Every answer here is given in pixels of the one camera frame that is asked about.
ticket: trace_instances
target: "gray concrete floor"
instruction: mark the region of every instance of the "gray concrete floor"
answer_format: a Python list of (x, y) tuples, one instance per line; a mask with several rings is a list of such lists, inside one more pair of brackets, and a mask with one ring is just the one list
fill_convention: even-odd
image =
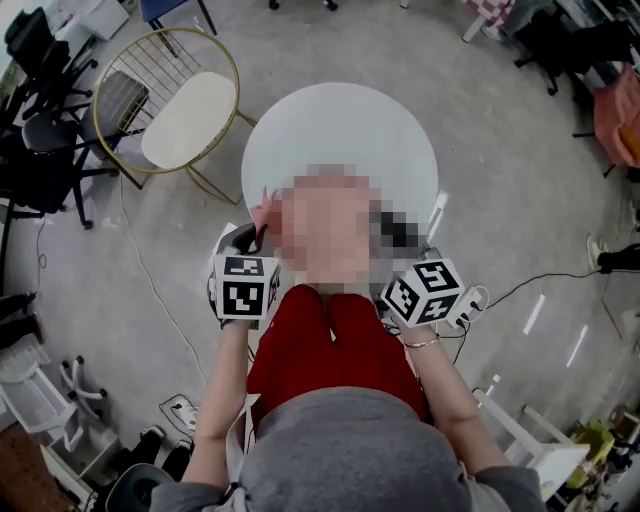
[[(571, 137), (585, 126), (566, 81), (549, 97), (535, 66), (513, 65), (515, 50), (482, 34), (465, 44), (460, 37), (474, 14), (460, 2), (414, 0), (410, 10), (394, 0), (340, 3), (330, 13), (319, 0), (282, 0), (278, 12), (266, 0), (207, 1), (239, 68), (243, 111), (259, 118), (286, 94), (323, 81), (361, 83), (397, 99), (428, 134), (441, 187), (450, 194), (435, 243), (465, 283), (481, 283), (493, 297), (536, 274), (586, 273), (589, 232), (614, 248), (625, 245), (621, 171), (604, 180), (606, 158), (597, 145)], [(163, 22), (193, 26), (194, 16), (206, 26), (195, 2)], [(100, 63), (145, 30), (132, 19), (98, 50)], [(207, 160), (206, 172), (236, 197), (249, 133), (235, 126)], [(70, 211), (47, 217), (42, 233), (48, 265), (36, 305), (47, 351), (54, 362), (85, 357), (90, 380), (110, 393), (110, 416), (125, 444), (150, 423), (176, 439), (158, 404), (176, 393), (199, 400), (204, 383), (194, 354), (140, 266), (118, 179), (96, 178), (85, 197), (92, 231), (82, 229), (70, 198)], [(244, 204), (203, 195), (184, 173), (153, 176), (142, 192), (124, 181), (123, 202), (157, 292), (207, 371), (219, 336), (205, 299), (209, 257), (227, 222), (249, 220)], [(33, 221), (14, 224), (11, 291), (36, 286), (38, 228)], [(638, 307), (639, 283), (639, 276), (614, 276), (607, 289), (614, 318)], [(498, 403), (513, 414), (531, 404), (559, 428), (607, 415), (618, 402), (635, 404), (638, 357), (631, 335), (620, 337), (602, 306), (606, 284), (600, 275), (536, 281), (487, 312), (458, 363), (469, 385), (486, 387), (499, 374)], [(540, 293), (546, 303), (525, 336)], [(622, 296), (628, 299), (616, 299)], [(567, 368), (585, 324), (588, 334)], [(444, 343), (453, 354), (457, 340)]]

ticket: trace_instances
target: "gold wire chair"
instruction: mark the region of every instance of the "gold wire chair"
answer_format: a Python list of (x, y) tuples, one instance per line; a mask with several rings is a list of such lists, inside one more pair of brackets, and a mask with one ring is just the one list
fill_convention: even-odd
[(186, 169), (204, 192), (238, 204), (194, 164), (236, 115), (256, 125), (238, 110), (239, 98), (238, 70), (220, 41), (196, 29), (163, 28), (130, 43), (105, 68), (93, 121), (105, 151), (123, 167), (148, 174)]

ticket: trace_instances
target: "white box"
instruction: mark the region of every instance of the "white box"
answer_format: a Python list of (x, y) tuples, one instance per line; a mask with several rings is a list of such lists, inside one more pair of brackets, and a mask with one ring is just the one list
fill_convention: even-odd
[(280, 261), (258, 256), (213, 256), (209, 301), (218, 318), (262, 320), (280, 286)]
[(79, 12), (80, 23), (96, 37), (108, 41), (129, 19), (118, 0), (93, 0)]
[(382, 300), (409, 327), (444, 320), (464, 292), (450, 259), (414, 263), (382, 291)]

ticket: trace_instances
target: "yellow object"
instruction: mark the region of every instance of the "yellow object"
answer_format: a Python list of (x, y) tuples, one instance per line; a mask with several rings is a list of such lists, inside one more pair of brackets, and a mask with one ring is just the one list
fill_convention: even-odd
[(588, 444), (591, 447), (584, 462), (567, 480), (569, 489), (580, 489), (589, 481), (591, 469), (606, 460), (615, 439), (607, 427), (597, 418), (591, 418), (587, 426), (578, 429), (571, 436), (571, 439), (576, 444)]

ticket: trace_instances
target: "white stool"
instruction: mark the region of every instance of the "white stool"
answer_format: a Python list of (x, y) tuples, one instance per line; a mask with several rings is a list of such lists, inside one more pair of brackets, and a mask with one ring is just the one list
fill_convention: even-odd
[(525, 406), (524, 413), (557, 439), (558, 443), (541, 443), (535, 439), (483, 391), (476, 389), (473, 396), (515, 437), (515, 441), (505, 451), (507, 458), (515, 465), (521, 465), (525, 458), (532, 457), (526, 467), (538, 472), (540, 493), (544, 501), (553, 496), (589, 453), (588, 444), (575, 444), (529, 406)]

